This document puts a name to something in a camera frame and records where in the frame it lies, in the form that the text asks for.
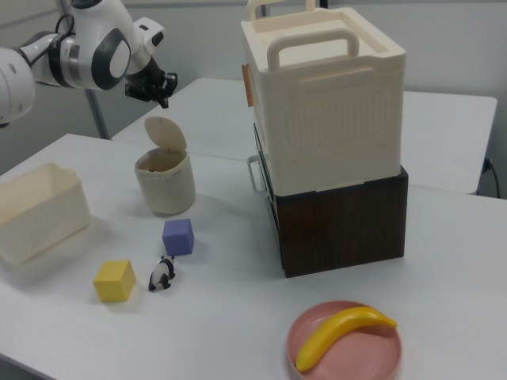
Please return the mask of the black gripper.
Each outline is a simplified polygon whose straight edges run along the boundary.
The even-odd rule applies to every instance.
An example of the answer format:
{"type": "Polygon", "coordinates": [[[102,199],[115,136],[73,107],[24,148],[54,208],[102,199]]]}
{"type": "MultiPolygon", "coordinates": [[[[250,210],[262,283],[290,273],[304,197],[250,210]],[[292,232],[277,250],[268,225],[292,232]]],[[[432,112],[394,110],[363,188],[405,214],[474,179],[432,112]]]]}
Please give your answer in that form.
{"type": "Polygon", "coordinates": [[[157,101],[163,109],[169,107],[165,94],[173,94],[178,84],[177,74],[164,73],[154,59],[150,59],[141,71],[126,75],[125,79],[127,97],[145,102],[157,101]]]}

